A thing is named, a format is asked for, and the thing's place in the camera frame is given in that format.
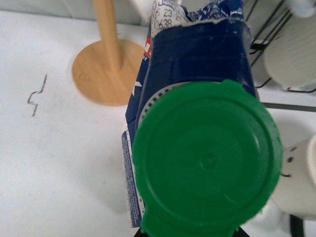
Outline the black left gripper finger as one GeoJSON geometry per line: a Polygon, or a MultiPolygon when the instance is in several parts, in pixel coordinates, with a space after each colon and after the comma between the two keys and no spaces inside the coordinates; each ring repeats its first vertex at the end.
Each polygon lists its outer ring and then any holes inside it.
{"type": "Polygon", "coordinates": [[[139,228],[134,237],[145,237],[145,233],[142,232],[141,228],[139,228]]]}

